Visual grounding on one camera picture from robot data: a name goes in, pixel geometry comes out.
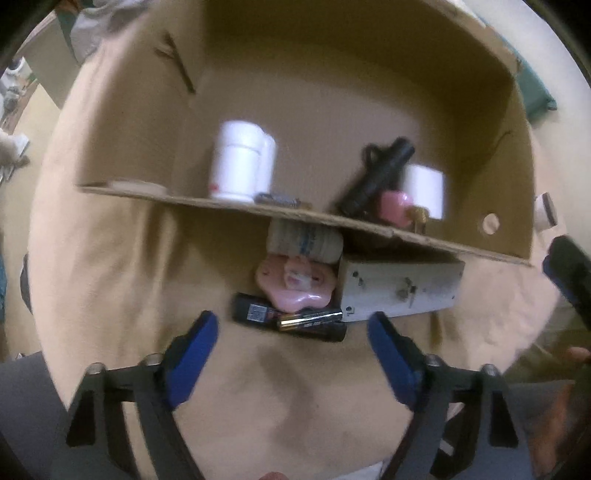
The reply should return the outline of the white power adapter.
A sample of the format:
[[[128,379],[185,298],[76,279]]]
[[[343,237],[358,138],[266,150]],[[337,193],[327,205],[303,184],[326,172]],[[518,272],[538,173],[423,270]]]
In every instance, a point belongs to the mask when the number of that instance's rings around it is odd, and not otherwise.
[[[412,164],[405,168],[403,191],[417,207],[429,211],[431,218],[442,220],[445,205],[445,177],[438,170]]]

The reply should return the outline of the white rectangular electronic device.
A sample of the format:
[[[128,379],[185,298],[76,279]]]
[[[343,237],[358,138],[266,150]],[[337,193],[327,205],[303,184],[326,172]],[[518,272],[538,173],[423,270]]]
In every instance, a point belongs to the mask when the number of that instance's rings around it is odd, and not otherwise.
[[[376,312],[390,318],[452,307],[465,264],[452,261],[362,261],[342,258],[334,302],[345,322],[366,321]]]

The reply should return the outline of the black rectangular device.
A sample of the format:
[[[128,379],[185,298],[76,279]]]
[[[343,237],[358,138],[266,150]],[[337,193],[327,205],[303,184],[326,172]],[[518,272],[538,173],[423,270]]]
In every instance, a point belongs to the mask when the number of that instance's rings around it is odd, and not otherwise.
[[[328,309],[335,308],[307,308],[295,313]],[[290,336],[311,338],[328,343],[342,342],[346,338],[346,333],[348,333],[348,326],[346,326],[346,323],[342,320],[332,324],[313,328],[280,331],[277,329],[276,321],[281,315],[286,314],[294,313],[281,312],[280,310],[274,308],[273,305],[271,305],[266,299],[244,293],[236,293],[231,302],[231,318],[235,320],[236,323],[245,326],[273,331]]]

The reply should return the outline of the black gold AA battery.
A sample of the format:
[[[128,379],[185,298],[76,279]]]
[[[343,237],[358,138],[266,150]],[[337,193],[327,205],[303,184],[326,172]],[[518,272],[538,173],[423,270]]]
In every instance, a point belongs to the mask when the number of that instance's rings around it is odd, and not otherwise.
[[[276,321],[276,326],[280,331],[291,331],[328,325],[341,320],[342,311],[339,309],[314,310],[281,315]]]

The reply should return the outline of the black flashlight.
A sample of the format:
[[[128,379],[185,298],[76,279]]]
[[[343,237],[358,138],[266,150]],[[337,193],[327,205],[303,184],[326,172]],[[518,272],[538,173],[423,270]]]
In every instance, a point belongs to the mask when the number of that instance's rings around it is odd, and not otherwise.
[[[363,147],[363,174],[335,203],[335,211],[349,218],[365,216],[383,191],[398,184],[414,154],[414,144],[405,137],[398,137],[389,146]]]

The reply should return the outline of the pink flower-shaped case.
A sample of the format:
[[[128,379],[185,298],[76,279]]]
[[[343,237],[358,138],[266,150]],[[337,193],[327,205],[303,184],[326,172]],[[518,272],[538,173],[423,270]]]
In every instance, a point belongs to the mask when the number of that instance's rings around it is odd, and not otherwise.
[[[325,308],[337,286],[331,266],[304,257],[269,255],[254,278],[270,303],[287,313]]]

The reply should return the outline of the white labelled pill bottle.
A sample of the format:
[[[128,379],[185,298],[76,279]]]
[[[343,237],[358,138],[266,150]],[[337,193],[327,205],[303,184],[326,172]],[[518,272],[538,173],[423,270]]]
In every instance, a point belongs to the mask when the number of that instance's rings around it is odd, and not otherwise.
[[[274,255],[300,256],[318,263],[335,264],[342,256],[344,239],[334,227],[273,219],[267,233],[266,250]]]

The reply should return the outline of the white earbuds case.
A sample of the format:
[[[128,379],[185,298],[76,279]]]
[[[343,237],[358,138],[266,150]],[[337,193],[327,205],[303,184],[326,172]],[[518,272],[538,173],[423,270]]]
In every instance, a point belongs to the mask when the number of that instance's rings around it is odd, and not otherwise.
[[[259,169],[256,175],[256,194],[270,193],[273,184],[273,168],[276,161],[276,141],[266,134],[263,139],[263,150],[260,152]]]

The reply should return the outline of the white jar brown lid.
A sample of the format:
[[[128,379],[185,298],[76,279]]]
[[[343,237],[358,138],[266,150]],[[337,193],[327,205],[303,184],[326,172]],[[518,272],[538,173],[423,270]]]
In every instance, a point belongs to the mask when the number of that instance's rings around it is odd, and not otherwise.
[[[558,216],[552,197],[544,192],[535,198],[534,226],[537,231],[546,231],[558,225]]]

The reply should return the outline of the beige bed sheet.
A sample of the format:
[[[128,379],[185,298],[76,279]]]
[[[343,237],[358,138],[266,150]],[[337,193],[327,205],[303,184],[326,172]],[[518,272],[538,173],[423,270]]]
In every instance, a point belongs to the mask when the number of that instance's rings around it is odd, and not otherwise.
[[[392,395],[363,324],[339,344],[238,325],[229,303],[252,291],[266,255],[264,215],[106,196],[76,182],[87,133],[87,62],[43,160],[32,207],[29,282],[36,329],[56,390],[70,402],[88,365],[134,365],[161,351],[204,310],[219,339],[176,413],[208,479],[270,471],[329,479],[398,446],[408,413]],[[402,321],[448,363],[508,368],[549,319],[557,293],[530,258],[458,252],[466,263],[455,308]]]

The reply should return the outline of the teal headboard cushion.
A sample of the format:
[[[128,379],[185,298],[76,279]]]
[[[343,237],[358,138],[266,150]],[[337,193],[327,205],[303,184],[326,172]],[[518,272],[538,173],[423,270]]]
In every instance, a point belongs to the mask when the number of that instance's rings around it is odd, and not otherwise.
[[[549,112],[556,111],[558,108],[557,101],[541,78],[513,45],[505,38],[502,38],[502,40],[505,46],[515,55],[519,63],[516,81],[520,89],[528,121],[530,123],[535,122]]]

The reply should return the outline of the brown cardboard box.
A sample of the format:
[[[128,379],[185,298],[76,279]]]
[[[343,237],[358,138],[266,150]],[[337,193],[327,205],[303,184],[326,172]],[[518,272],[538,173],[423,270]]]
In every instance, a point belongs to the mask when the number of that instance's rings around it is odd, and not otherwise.
[[[534,174],[520,63],[446,1],[158,1],[87,62],[76,182],[206,203],[215,135],[246,120],[277,145],[273,187],[328,217],[361,152],[398,137],[444,176],[420,242],[530,258]]]

